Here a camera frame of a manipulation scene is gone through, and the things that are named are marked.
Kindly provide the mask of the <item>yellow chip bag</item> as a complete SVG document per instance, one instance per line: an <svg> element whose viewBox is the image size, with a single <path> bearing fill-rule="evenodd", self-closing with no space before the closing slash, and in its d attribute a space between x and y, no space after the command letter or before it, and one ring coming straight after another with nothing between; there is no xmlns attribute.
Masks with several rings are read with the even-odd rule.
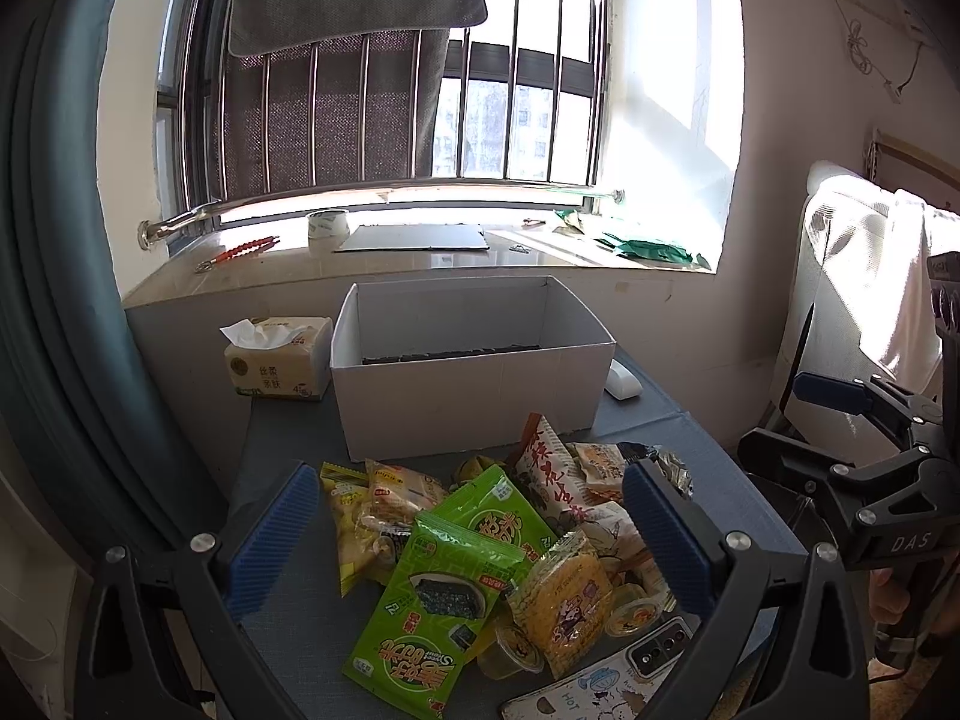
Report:
<svg viewBox="0 0 960 720"><path fill-rule="evenodd" d="M368 477L324 463L319 479L334 519L340 596L345 598L363 578L386 583L394 568L394 548L386 535L368 527Z"/></svg>

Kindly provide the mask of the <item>round yellow noodle cake pack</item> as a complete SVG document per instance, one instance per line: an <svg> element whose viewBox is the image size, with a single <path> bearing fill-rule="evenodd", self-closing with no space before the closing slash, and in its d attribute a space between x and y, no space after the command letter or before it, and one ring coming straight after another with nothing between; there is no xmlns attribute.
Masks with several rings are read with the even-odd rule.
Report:
<svg viewBox="0 0 960 720"><path fill-rule="evenodd" d="M579 528L558 539L508 596L512 621L555 679L573 670L601 639L612 601L607 571Z"/></svg>

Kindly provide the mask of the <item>green seaweed snack bag front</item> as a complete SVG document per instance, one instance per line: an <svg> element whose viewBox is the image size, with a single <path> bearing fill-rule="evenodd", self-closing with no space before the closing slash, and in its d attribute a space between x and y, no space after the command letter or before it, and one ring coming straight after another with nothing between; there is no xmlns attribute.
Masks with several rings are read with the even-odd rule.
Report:
<svg viewBox="0 0 960 720"><path fill-rule="evenodd" d="M467 652L528 570L516 546L419 515L343 676L412 717L443 717Z"/></svg>

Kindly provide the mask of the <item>green seaweed snack bag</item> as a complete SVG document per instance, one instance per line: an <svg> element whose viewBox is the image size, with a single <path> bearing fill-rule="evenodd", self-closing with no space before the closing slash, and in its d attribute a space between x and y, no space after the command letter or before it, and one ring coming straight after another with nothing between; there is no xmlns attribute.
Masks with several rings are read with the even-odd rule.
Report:
<svg viewBox="0 0 960 720"><path fill-rule="evenodd" d="M530 562L539 561L556 543L553 530L514 486L500 466L455 489L433 514L446 522L516 546Z"/></svg>
<svg viewBox="0 0 960 720"><path fill-rule="evenodd" d="M419 515L343 676L412 717L443 717L467 652L528 570L516 546Z"/></svg>

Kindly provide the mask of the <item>clear jelly cup right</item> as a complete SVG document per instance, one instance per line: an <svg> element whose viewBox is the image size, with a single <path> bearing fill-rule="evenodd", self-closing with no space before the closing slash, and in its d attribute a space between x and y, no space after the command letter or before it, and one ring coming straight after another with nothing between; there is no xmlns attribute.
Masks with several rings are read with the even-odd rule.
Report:
<svg viewBox="0 0 960 720"><path fill-rule="evenodd" d="M612 593L612 610L605 620L605 633L612 639L626 639L646 632L672 600L672 593L662 587L652 595L636 583L619 585Z"/></svg>

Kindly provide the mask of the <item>clear jelly cup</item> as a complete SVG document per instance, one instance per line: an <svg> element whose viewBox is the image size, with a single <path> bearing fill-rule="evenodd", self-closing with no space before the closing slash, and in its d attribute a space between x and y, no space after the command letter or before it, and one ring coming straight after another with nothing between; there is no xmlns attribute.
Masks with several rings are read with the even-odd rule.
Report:
<svg viewBox="0 0 960 720"><path fill-rule="evenodd" d="M545 661L514 622L498 619L493 624L493 640L478 654L477 665L483 676L503 681L516 674L539 674Z"/></svg>
<svg viewBox="0 0 960 720"><path fill-rule="evenodd" d="M672 600L672 593L662 587L652 595L636 583L619 585L612 593L612 610L605 620L605 633L612 639L626 639L646 632Z"/></svg>

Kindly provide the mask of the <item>clear wrapped bread snack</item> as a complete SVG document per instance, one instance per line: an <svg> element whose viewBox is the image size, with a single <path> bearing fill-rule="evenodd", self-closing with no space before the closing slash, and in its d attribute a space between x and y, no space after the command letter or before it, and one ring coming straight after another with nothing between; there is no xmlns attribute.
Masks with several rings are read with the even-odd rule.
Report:
<svg viewBox="0 0 960 720"><path fill-rule="evenodd" d="M405 466L366 460L368 500L358 523L373 534L371 551L382 566L393 566L412 534L416 516L432 511L448 497L438 479Z"/></svg>

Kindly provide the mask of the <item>red lettered peanut bag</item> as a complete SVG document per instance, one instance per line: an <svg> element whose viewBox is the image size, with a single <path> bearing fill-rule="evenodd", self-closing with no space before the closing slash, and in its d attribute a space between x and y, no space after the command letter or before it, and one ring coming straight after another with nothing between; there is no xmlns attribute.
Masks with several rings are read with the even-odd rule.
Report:
<svg viewBox="0 0 960 720"><path fill-rule="evenodd" d="M511 463L517 486L557 535L583 528L597 550L612 554L638 534L618 502L587 489L578 460L542 415L527 418Z"/></svg>

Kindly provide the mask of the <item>green seaweed snack bag rear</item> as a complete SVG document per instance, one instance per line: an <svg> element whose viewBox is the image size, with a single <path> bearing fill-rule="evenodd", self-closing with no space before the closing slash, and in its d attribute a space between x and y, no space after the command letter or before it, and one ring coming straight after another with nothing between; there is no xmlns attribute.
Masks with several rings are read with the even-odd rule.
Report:
<svg viewBox="0 0 960 720"><path fill-rule="evenodd" d="M516 546L530 562L539 561L556 543L553 530L514 486L500 466L455 489L433 514L446 522Z"/></svg>

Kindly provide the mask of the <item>clear jelly cup front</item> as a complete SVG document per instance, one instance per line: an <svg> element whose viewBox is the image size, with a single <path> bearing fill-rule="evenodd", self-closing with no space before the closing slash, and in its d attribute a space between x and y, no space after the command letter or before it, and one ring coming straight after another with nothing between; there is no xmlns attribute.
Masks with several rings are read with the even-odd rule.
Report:
<svg viewBox="0 0 960 720"><path fill-rule="evenodd" d="M539 674L545 661L514 622L498 619L493 624L493 640L478 654L477 665L483 676L503 681L516 674Z"/></svg>

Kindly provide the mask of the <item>tissue paper pack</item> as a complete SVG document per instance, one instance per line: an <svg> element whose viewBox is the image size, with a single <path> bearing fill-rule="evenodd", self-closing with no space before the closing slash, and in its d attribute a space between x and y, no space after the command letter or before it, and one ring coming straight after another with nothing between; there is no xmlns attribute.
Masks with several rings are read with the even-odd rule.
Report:
<svg viewBox="0 0 960 720"><path fill-rule="evenodd" d="M221 327L236 394L320 400L331 382L332 330L329 317L242 319Z"/></svg>

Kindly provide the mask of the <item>teal curtain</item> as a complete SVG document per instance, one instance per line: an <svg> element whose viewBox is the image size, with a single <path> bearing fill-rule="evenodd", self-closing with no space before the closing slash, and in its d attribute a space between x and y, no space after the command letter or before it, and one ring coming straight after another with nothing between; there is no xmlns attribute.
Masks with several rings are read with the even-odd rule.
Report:
<svg viewBox="0 0 960 720"><path fill-rule="evenodd" d="M92 556L177 550L226 517L146 369L112 271L96 119L114 2L2 10L2 421Z"/></svg>

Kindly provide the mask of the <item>white cardboard box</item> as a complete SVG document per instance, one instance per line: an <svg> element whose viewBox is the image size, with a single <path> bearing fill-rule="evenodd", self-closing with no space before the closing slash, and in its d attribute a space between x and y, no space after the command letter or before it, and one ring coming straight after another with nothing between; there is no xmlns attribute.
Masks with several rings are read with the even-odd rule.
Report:
<svg viewBox="0 0 960 720"><path fill-rule="evenodd" d="M592 426L617 342L548 275L356 283L331 341L335 398L354 461L516 442L539 413Z"/></svg>

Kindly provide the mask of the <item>green plastic bag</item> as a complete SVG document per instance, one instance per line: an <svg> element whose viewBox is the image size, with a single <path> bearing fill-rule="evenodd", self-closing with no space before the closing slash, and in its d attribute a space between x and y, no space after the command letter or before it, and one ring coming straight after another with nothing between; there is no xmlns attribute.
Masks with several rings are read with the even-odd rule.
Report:
<svg viewBox="0 0 960 720"><path fill-rule="evenodd" d="M669 263L669 265L695 265L697 259L688 250L674 244L643 241L643 239L622 239L613 234L602 234L594 239L602 249L626 260Z"/></svg>

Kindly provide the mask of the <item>steel window guard rail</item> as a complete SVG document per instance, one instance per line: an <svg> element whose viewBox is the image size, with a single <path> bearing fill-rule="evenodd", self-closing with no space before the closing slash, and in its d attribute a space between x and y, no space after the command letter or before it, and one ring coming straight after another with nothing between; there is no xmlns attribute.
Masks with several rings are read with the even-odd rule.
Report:
<svg viewBox="0 0 960 720"><path fill-rule="evenodd" d="M233 0L187 0L171 112L186 227L319 208L590 206L602 197L612 0L487 0L471 28L236 57Z"/></svg>

